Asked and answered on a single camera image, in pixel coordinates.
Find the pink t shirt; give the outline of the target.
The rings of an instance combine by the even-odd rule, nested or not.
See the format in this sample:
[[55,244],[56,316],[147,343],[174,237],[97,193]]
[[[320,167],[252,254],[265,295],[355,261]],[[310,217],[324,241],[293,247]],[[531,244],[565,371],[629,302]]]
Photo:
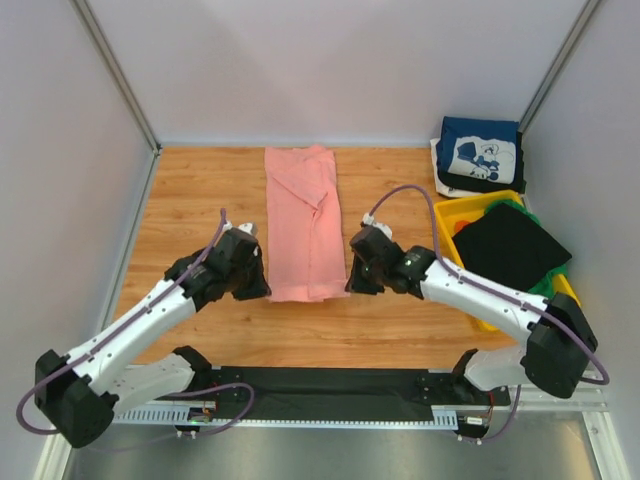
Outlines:
[[264,168],[270,301],[347,297],[334,153],[319,145],[267,147]]

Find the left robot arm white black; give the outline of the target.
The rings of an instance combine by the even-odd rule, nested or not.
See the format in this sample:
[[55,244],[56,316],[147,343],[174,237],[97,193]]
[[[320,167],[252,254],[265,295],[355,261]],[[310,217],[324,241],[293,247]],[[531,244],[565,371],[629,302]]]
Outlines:
[[151,400],[199,401],[218,390],[211,363],[190,346],[142,367],[131,363],[225,294],[238,301],[270,296],[256,231],[252,223],[225,224],[104,331],[64,355],[49,350],[36,361],[35,405],[72,447],[90,445],[117,415]]

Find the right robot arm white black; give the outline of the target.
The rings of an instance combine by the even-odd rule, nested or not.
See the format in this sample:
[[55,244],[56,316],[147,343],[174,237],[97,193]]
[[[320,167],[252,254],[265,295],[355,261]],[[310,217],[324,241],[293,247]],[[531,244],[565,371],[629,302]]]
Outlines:
[[529,382],[560,399],[584,379],[598,346],[577,301],[521,292],[473,274],[422,246],[403,250],[377,224],[351,239],[354,262],[346,291],[377,295],[386,289],[444,304],[485,321],[516,341],[494,351],[472,349],[456,365],[452,395],[475,402],[486,391]]

